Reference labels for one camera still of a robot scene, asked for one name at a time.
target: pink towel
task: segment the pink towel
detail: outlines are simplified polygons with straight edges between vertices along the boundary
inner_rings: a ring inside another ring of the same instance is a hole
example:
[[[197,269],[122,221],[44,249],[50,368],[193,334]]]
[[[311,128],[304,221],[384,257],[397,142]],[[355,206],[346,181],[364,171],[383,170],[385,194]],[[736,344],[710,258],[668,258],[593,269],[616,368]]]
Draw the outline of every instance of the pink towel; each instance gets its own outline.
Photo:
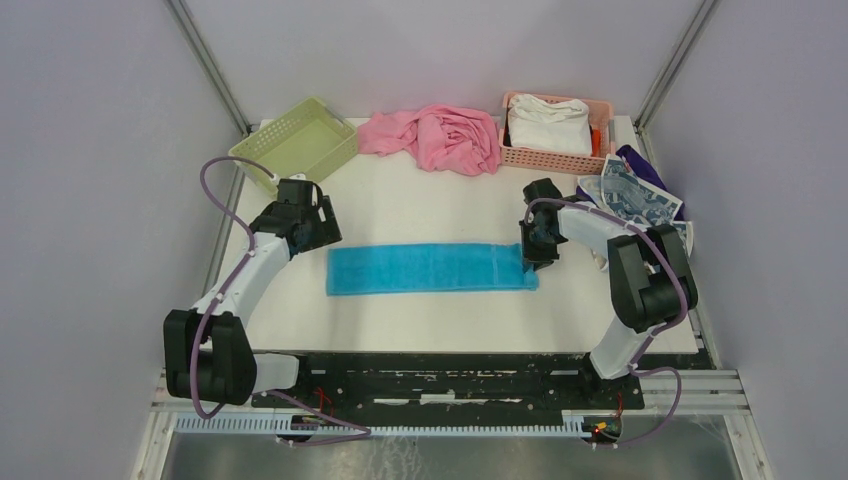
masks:
[[[359,153],[382,157],[403,149],[428,172],[480,175],[495,173],[501,163],[494,120],[470,108],[431,105],[419,112],[376,113],[358,135]]]

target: pink basket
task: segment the pink basket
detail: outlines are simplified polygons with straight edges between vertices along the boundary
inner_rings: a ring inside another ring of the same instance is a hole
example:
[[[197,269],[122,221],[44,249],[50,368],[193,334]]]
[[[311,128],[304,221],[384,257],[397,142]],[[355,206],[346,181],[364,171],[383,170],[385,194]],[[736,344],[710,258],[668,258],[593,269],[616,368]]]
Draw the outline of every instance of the pink basket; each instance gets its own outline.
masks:
[[[597,157],[571,155],[568,153],[547,152],[544,150],[533,150],[524,147],[510,147],[505,141],[509,138],[508,109],[509,100],[513,95],[520,92],[509,92],[504,95],[504,116],[500,131],[501,160],[506,165],[522,168],[533,168],[536,170],[548,170],[551,172],[571,173],[574,175],[597,175],[604,168],[607,154],[615,152],[615,143],[609,139],[609,125],[613,117],[612,104],[598,100],[586,100],[581,98],[589,106],[589,125],[592,129],[601,131],[601,146]],[[565,102],[573,100],[568,97],[551,97],[549,95],[536,95],[548,103]]]

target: blue towel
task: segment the blue towel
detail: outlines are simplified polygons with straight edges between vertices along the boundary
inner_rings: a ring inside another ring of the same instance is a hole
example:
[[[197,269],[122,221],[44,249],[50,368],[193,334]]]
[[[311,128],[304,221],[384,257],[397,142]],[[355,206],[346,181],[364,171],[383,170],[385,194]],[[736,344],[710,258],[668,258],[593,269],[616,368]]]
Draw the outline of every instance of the blue towel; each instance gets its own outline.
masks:
[[[331,249],[327,295],[535,290],[521,245],[422,243]]]

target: purple cloth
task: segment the purple cloth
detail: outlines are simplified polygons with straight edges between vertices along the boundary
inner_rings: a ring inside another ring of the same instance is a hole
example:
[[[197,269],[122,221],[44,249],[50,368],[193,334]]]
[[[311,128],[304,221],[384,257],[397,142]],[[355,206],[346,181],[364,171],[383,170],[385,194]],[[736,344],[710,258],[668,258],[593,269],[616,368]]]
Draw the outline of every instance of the purple cloth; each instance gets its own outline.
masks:
[[[630,165],[630,169],[633,170],[634,175],[655,187],[659,187],[666,192],[668,191],[668,188],[666,188],[659,174],[656,170],[654,170],[654,167],[652,167],[647,160],[642,158],[642,156],[639,155],[639,152],[634,150],[633,147],[630,145],[624,145],[619,148],[615,154],[623,158],[627,164]],[[577,194],[589,198],[589,195],[586,194],[586,192],[579,186],[577,187]],[[680,210],[677,211],[677,215],[675,215],[674,219],[683,220],[683,205],[680,206]]]

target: white table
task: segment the white table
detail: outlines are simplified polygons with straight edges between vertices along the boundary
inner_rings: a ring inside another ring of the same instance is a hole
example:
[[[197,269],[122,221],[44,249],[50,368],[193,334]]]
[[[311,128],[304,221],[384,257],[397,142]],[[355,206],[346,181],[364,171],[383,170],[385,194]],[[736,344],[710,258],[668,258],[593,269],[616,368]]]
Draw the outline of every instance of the white table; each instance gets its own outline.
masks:
[[[365,119],[352,119],[359,125]],[[616,117],[617,144],[636,146],[629,117]],[[321,183],[332,199],[340,243],[296,256],[271,282],[247,324],[257,350],[357,352],[560,352],[591,350],[613,317],[608,278],[589,250],[560,245],[561,259],[539,272],[535,292],[328,297],[327,250],[425,242],[520,242],[522,188],[550,177],[564,195],[572,175],[501,167],[494,175],[427,173],[397,153],[357,155]],[[236,213],[252,220],[271,199],[245,181]],[[224,265],[244,232],[230,233]],[[684,322],[653,343],[654,353],[697,351]]]

